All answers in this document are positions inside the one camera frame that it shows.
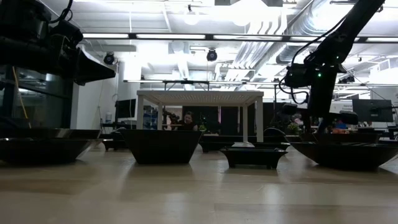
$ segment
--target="computer monitor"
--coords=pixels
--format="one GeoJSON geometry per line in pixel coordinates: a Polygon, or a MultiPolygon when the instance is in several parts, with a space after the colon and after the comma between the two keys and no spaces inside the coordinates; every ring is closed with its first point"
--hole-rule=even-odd
{"type": "Polygon", "coordinates": [[[393,122],[391,100],[353,100],[359,121],[393,122]]]}
{"type": "Polygon", "coordinates": [[[136,114],[136,99],[116,102],[116,118],[133,118],[136,114]]]}

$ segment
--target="person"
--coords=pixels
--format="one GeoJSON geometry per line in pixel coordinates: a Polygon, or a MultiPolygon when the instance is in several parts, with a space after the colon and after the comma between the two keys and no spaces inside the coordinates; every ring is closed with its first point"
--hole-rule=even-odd
{"type": "Polygon", "coordinates": [[[198,131],[198,126],[193,122],[193,113],[187,112],[184,120],[178,122],[181,126],[178,127],[179,131],[198,131]]]}

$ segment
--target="table surface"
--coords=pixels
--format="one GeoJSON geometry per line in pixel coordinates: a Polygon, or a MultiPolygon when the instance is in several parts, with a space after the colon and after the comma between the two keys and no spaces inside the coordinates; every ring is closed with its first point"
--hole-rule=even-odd
{"type": "Polygon", "coordinates": [[[348,172],[288,152],[277,170],[229,169],[222,153],[199,150],[182,166],[104,149],[63,166],[0,163],[1,223],[397,223],[397,161],[348,172]]]}

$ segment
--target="security camera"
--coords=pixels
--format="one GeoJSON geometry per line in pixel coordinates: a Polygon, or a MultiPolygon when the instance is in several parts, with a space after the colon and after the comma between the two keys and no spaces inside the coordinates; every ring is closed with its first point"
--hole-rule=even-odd
{"type": "Polygon", "coordinates": [[[104,63],[107,65],[114,65],[116,63],[116,59],[114,57],[114,52],[106,53],[106,56],[104,58],[104,63]]]}
{"type": "Polygon", "coordinates": [[[216,50],[210,49],[209,52],[207,53],[207,61],[214,62],[215,60],[217,60],[216,50]]]}

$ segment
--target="white table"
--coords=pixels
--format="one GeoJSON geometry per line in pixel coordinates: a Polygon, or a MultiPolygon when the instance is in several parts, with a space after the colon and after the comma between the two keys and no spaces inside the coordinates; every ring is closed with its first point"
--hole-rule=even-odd
{"type": "Polygon", "coordinates": [[[248,106],[256,103],[257,141],[264,142],[261,91],[137,91],[137,129],[142,129],[144,99],[159,107],[157,129],[162,130],[163,106],[243,107],[243,141],[248,141],[248,106]]]}

